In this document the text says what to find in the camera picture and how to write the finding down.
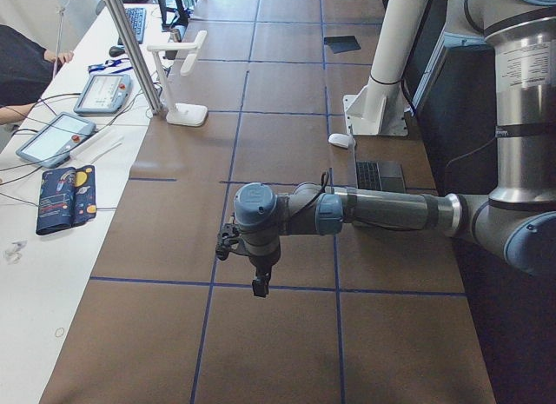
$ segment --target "brown tiled surface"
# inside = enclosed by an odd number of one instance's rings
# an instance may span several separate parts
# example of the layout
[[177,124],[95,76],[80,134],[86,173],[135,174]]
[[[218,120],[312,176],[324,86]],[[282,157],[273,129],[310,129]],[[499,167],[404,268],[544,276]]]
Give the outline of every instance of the brown tiled surface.
[[343,115],[343,99],[346,94],[359,94],[367,85],[370,65],[327,65],[324,74],[328,92],[328,113]]
[[41,403],[188,402],[208,291],[90,281]]
[[382,23],[382,0],[322,0],[324,23]]
[[322,72],[319,63],[251,63],[243,109],[326,114]]
[[129,176],[218,182],[228,179],[238,113],[210,113],[200,128],[154,117]]
[[361,47],[360,50],[340,52],[335,54],[330,47],[325,47],[327,63],[365,63],[370,64],[374,59],[376,45],[381,27],[377,25],[360,24],[328,24],[324,26],[324,36],[355,36]]
[[247,61],[251,51],[254,23],[195,21],[185,31],[184,42],[193,42],[200,30],[207,31],[207,37],[199,59],[226,61]]
[[128,182],[93,276],[210,281],[226,187]]
[[[367,83],[368,24],[382,17],[380,0],[199,1],[189,35],[212,40],[191,76],[177,63],[169,79],[208,120],[149,125],[44,403],[493,403],[444,236],[345,224],[282,237],[266,299],[252,296],[246,258],[215,258],[244,182],[289,192],[332,169],[334,184],[354,185],[355,157],[379,158],[402,164],[410,192],[434,192],[412,126],[327,144],[345,130],[343,95]],[[308,40],[283,34],[292,26]],[[362,32],[364,51],[333,56],[320,37],[316,52],[314,27]],[[254,62],[272,53],[284,61]]]
[[346,403],[495,402],[465,298],[342,294],[341,314]]
[[325,116],[242,116],[232,181],[319,181],[328,170]]
[[321,23],[321,0],[261,0],[257,21]]
[[322,31],[319,24],[258,23],[253,61],[321,63]]
[[180,76],[178,62],[169,75],[177,103],[201,104],[209,110],[239,111],[247,63],[197,61],[193,72]]
[[197,0],[193,19],[254,21],[259,0]]
[[463,293],[450,240],[431,230],[344,226],[338,262],[345,289]]
[[337,403],[334,293],[215,288],[196,403]]

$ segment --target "laptop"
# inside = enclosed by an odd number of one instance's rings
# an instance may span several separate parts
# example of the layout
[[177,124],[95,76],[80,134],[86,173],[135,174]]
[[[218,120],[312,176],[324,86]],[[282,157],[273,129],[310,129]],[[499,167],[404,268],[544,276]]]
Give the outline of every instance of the laptop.
[[391,193],[405,193],[401,165],[394,161],[356,162],[357,188]]

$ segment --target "black cable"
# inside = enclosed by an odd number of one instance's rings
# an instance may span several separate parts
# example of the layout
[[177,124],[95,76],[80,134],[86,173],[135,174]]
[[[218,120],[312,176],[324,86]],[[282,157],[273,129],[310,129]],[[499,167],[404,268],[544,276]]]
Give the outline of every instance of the black cable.
[[[63,93],[63,94],[58,94],[56,96],[41,98],[38,101],[33,103],[33,105],[31,106],[31,110],[33,110],[39,103],[45,103],[46,104],[46,100],[49,100],[51,98],[61,97],[61,96],[80,96],[80,95],[81,95],[81,93]],[[12,109],[10,106],[7,106],[7,105],[0,104],[0,108],[11,110],[11,111],[17,113],[18,115],[20,115],[23,119],[29,119],[29,120],[32,120],[33,122],[42,123],[42,124],[49,124],[47,122],[43,122],[41,120],[37,120],[37,119],[34,119],[34,118],[29,117],[27,115],[24,115],[22,112],[20,112],[16,109]]]
[[73,96],[80,96],[80,95],[81,95],[81,93],[62,93],[62,94],[56,94],[56,95],[54,95],[54,96],[48,96],[48,97],[39,99],[39,101],[37,101],[37,102],[33,105],[33,108],[35,108],[35,106],[37,106],[39,103],[44,103],[44,102],[46,102],[47,100],[51,100],[51,99],[53,99],[53,98],[66,97],[66,96],[68,96],[68,97],[73,97]]
[[389,230],[392,232],[415,232],[417,230],[422,230],[422,228],[399,228],[397,226],[388,226],[388,225],[374,223],[374,222],[367,222],[366,220],[362,220],[359,218],[354,219],[354,222],[363,223],[374,228],[380,228],[382,230]]
[[33,132],[33,133],[38,133],[38,130],[35,129],[15,129],[13,132],[11,132],[12,136],[18,135],[19,132]]
[[46,102],[46,99],[44,99],[44,98],[39,98],[39,99],[38,99],[38,102],[44,104],[44,105],[54,114],[54,116],[58,116],[58,114],[57,114],[57,113],[49,106],[49,104]]
[[128,105],[125,106],[125,107],[122,109],[122,111],[120,111],[118,114],[116,114],[116,115],[112,118],[112,120],[110,120],[108,123],[106,123],[106,126],[105,126],[105,127],[111,126],[112,124],[114,124],[114,122],[116,121],[116,119],[117,119],[119,116],[121,116],[121,115],[123,115],[124,113],[127,113],[128,111],[130,111],[131,108],[133,107],[133,105],[136,103],[137,97],[139,97],[141,94],[143,94],[142,91],[138,92],[138,93],[135,95],[135,97],[133,97],[133,99],[128,103]]
[[28,176],[30,176],[30,175],[35,174],[40,168],[41,168],[41,167],[35,168],[35,169],[33,169],[31,172],[29,172],[29,174],[25,174],[24,176],[20,176],[19,178],[15,178],[15,179],[13,179],[13,180],[5,181],[5,182],[0,182],[0,186],[6,185],[6,184],[11,184],[11,183],[13,183],[13,182],[22,180],[22,179],[24,179],[24,178],[26,178],[26,177],[28,177]]
[[418,123],[419,122],[419,117],[417,116],[417,108],[414,106],[414,102],[413,99],[411,98],[411,96],[409,95],[409,91],[406,88],[406,79],[402,78],[401,79],[401,94],[403,94],[404,98],[406,99],[407,103],[409,104],[409,108],[412,111],[412,114],[414,115],[415,121]]
[[24,202],[25,204],[29,204],[31,206],[38,207],[38,204],[36,204],[35,202],[28,202],[27,200],[23,200],[23,199],[17,198],[17,197],[12,197],[11,195],[7,195],[5,193],[0,193],[0,195],[4,196],[6,198],[10,198],[11,200],[16,200],[17,202]]
[[48,122],[43,122],[42,120],[34,119],[34,118],[29,117],[29,116],[26,116],[26,115],[24,115],[23,113],[21,113],[21,112],[15,110],[15,109],[12,109],[11,107],[8,107],[8,106],[2,106],[2,105],[0,104],[0,107],[4,107],[5,109],[9,109],[9,110],[11,110],[11,111],[15,111],[18,115],[22,116],[22,117],[25,118],[25,119],[29,119],[29,120],[31,120],[31,121],[33,121],[33,122],[37,122],[37,123],[44,124],[45,126],[49,126],[49,127],[51,127],[52,129],[61,130],[62,132],[67,132],[67,133],[70,133],[70,134],[72,134],[72,135],[89,136],[89,135],[87,135],[87,134],[85,134],[85,133],[79,133],[79,132],[75,132],[74,130],[63,129],[63,128],[60,128],[60,127],[56,126],[55,124],[48,123]]
[[368,76],[371,78],[371,80],[373,80],[375,83],[378,83],[380,85],[396,85],[397,83],[401,83],[401,81],[403,80],[403,77],[402,77],[398,81],[394,81],[393,83],[385,83],[383,81],[379,81],[376,78],[374,78],[373,74],[369,74]]
[[328,179],[329,178],[330,178],[330,174],[328,173],[328,171],[324,171],[321,175],[321,190],[318,193],[316,193],[316,195],[314,195],[314,197],[307,204],[305,204],[303,207],[301,207],[299,210],[297,210],[295,213],[293,213],[289,217],[289,220],[292,220],[296,216],[300,215],[302,212],[309,209],[313,205],[314,202],[316,202],[316,199],[319,198],[321,196],[321,194],[324,193],[324,191],[325,191],[325,189],[328,185]]
[[450,167],[453,165],[454,162],[461,161],[462,159],[465,159],[468,156],[472,156],[472,155],[475,155],[475,154],[481,152],[483,149],[488,148],[495,141],[496,141],[496,136],[491,138],[488,142],[483,143],[477,149],[473,149],[472,151],[467,152],[466,154],[456,156],[455,158],[448,161],[448,163],[444,167],[444,189],[448,188],[448,185],[447,185],[447,183],[448,183],[448,171],[449,171]]

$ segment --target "tablet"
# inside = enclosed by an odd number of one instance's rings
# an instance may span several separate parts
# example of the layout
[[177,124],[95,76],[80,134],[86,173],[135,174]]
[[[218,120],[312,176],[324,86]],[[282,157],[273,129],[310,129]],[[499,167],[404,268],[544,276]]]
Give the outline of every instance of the tablet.
[[128,96],[127,74],[91,74],[73,111],[82,116],[116,113]]
[[87,119],[60,113],[52,122],[27,141],[16,154],[23,159],[55,168],[70,157],[70,151],[85,142],[96,125]]

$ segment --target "white pole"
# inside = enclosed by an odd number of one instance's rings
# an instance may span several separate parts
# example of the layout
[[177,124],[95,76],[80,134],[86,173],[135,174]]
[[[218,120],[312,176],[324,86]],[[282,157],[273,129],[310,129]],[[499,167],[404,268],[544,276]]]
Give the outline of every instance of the white pole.
[[344,97],[354,135],[407,134],[400,80],[427,1],[388,0],[368,83],[359,95]]

